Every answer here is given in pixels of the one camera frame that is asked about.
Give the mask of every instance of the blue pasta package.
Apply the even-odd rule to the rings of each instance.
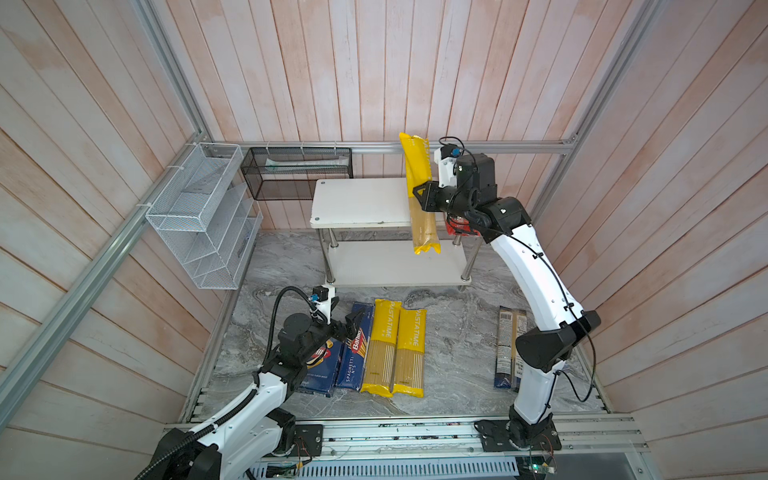
[[[342,343],[337,339],[328,339],[326,345],[320,347],[308,362],[306,378],[298,390],[304,393],[321,393],[331,396],[333,383],[339,373]]]
[[[342,389],[360,390],[362,374],[366,366],[366,352],[373,327],[373,304],[355,302],[352,311],[365,310],[357,336],[342,349],[339,376],[336,386]]]

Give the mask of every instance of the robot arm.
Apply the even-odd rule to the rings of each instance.
[[[137,480],[238,478],[255,459],[270,453],[292,454],[296,417],[280,406],[304,380],[307,363],[313,354],[323,351],[328,339],[345,342],[355,338],[362,311],[350,313],[342,323],[331,319],[331,310],[338,301],[332,286],[316,286],[312,296],[287,287],[277,296],[273,324],[280,297],[288,290],[302,295],[311,314],[288,316],[277,335],[279,345],[267,353],[264,364],[253,373],[253,382],[189,432],[168,432]]]
[[[546,415],[557,372],[572,349],[600,325],[600,317],[585,312],[565,288],[520,202],[497,197],[493,159],[443,144],[435,162],[439,180],[413,189],[422,209],[467,219],[470,229],[504,260],[531,306],[536,328],[515,342],[525,364],[508,427],[512,443],[526,449],[551,422]]]

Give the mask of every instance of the white wire mesh rack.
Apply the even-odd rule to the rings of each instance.
[[[147,220],[158,231],[205,231],[242,163],[240,145],[198,144],[152,203]]]
[[[253,200],[244,196],[246,187],[242,183],[226,191],[204,232],[157,231],[198,288],[237,288],[263,219],[261,211],[248,217]]]

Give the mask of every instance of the gray marble surface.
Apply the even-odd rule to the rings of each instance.
[[[339,240],[410,238],[410,232],[377,230],[338,232]],[[476,239],[465,242],[466,253]],[[198,416],[208,417],[250,384],[251,371],[264,356],[274,297],[284,286],[310,291],[323,282],[323,260],[314,233],[259,233],[253,259],[224,335],[214,373],[204,393]],[[342,318],[355,301],[376,298],[401,300],[408,309],[427,309],[425,396],[395,394],[391,399],[369,393],[336,389],[331,398],[294,393],[283,405],[299,418],[401,415],[507,415],[515,400],[510,390],[493,388],[498,307],[522,308],[528,303],[506,265],[483,246],[472,271],[472,284],[458,287],[343,288],[334,310]],[[277,329],[291,313],[306,304],[293,294],[280,302]],[[574,356],[568,365],[580,395],[588,381]],[[551,400],[556,412],[601,411],[593,392],[579,403],[565,379],[559,379]]]

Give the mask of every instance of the wooden wall panel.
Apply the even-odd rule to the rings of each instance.
[[[433,142],[570,137],[642,4],[153,2],[215,139],[396,141],[405,131]],[[243,129],[244,115],[260,132]],[[559,158],[497,155],[500,191],[532,207]],[[353,158],[357,177],[402,177],[404,166],[402,155]],[[306,200],[262,208],[265,229],[308,227]]]
[[[0,61],[2,371],[194,127],[130,3],[3,2]],[[3,478],[133,478],[220,308],[148,232],[0,434]]]
[[[665,478],[768,468],[766,27],[768,2],[668,2],[537,225]]]

